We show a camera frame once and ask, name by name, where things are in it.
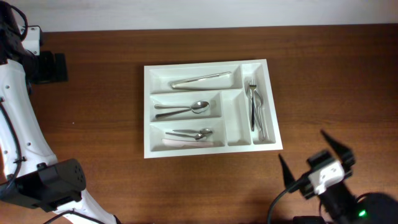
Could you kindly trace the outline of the steel tongs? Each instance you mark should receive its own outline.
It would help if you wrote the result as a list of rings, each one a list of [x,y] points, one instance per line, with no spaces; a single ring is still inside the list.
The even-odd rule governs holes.
[[[184,80],[179,80],[179,81],[173,82],[173,83],[170,84],[170,87],[172,89],[180,89],[179,85],[181,85],[181,84],[191,83],[191,82],[198,82],[198,81],[202,81],[202,80],[208,80],[208,79],[211,79],[211,78],[222,77],[222,76],[230,75],[230,74],[232,74],[232,72],[221,72],[221,73],[214,73],[214,74],[205,75],[205,76],[201,76],[201,77],[188,78],[188,79],[184,79]]]

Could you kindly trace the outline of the steel fork dark handle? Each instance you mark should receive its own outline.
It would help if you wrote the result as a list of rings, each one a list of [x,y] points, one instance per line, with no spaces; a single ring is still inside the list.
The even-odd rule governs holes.
[[[256,90],[256,81],[254,78],[249,82],[249,92],[251,96],[251,131],[254,131],[255,126],[255,102],[254,102],[254,91]]]

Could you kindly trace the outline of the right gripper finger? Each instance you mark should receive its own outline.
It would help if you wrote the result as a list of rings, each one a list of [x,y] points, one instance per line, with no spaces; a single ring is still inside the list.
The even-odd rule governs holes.
[[[284,158],[282,157],[282,155],[278,154],[278,157],[279,157],[279,161],[280,161],[280,164],[282,167],[282,175],[283,175],[285,188],[289,189],[294,185],[295,178],[294,178],[292,172],[290,171],[287,163],[285,162]]]
[[[353,162],[353,152],[348,146],[332,138],[326,131],[321,130],[320,132],[342,162]]]

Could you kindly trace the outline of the white plastic knife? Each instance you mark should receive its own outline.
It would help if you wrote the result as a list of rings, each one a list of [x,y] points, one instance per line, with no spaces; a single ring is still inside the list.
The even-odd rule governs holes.
[[[181,141],[181,140],[174,140],[174,139],[162,139],[162,143],[168,147],[213,147],[215,144],[213,142],[207,141]]]

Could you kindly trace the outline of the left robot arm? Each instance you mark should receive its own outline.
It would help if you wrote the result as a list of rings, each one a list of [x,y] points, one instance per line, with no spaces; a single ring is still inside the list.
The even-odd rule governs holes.
[[[41,51],[43,32],[17,7],[1,1],[1,201],[52,212],[55,221],[119,223],[86,189],[76,159],[59,161],[40,129],[32,85],[68,81],[62,53]]]

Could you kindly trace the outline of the small steel teaspoon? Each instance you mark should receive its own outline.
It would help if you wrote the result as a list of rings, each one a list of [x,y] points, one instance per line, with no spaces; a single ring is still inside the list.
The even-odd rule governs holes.
[[[201,134],[201,133],[198,133],[198,134],[195,134],[195,135],[189,135],[189,134],[179,134],[179,133],[166,132],[166,134],[171,135],[171,136],[181,137],[181,138],[193,138],[196,141],[205,140],[208,137],[206,134]]]
[[[183,133],[183,134],[213,134],[213,131],[208,128],[203,128],[200,130],[194,129],[174,129],[175,133]]]

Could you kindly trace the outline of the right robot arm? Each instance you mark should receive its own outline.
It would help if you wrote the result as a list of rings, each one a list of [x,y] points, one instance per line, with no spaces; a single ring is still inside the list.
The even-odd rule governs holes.
[[[397,200],[382,192],[368,192],[360,196],[351,193],[345,180],[353,175],[356,160],[352,149],[320,133],[338,156],[335,159],[322,150],[307,159],[310,169],[295,179],[284,158],[279,155],[285,189],[272,201],[267,212],[267,223],[272,220],[276,203],[287,193],[299,191],[306,200],[319,199],[319,209],[324,208],[333,223],[397,223]]]

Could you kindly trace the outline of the large steel spoon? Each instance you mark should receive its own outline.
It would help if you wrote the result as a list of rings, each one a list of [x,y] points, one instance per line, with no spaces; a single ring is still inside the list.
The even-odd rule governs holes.
[[[192,112],[192,111],[190,111],[189,109],[181,108],[181,110],[178,110],[178,111],[157,114],[157,115],[155,115],[155,118],[156,119],[160,119],[160,118],[165,118],[165,117],[169,117],[169,116],[173,116],[173,115],[180,114],[180,113],[185,113],[185,112]]]
[[[209,107],[210,104],[207,101],[196,101],[190,106],[171,106],[171,105],[160,105],[160,104],[154,105],[154,108],[157,110],[184,108],[184,109],[189,109],[194,113],[202,113],[206,111]]]

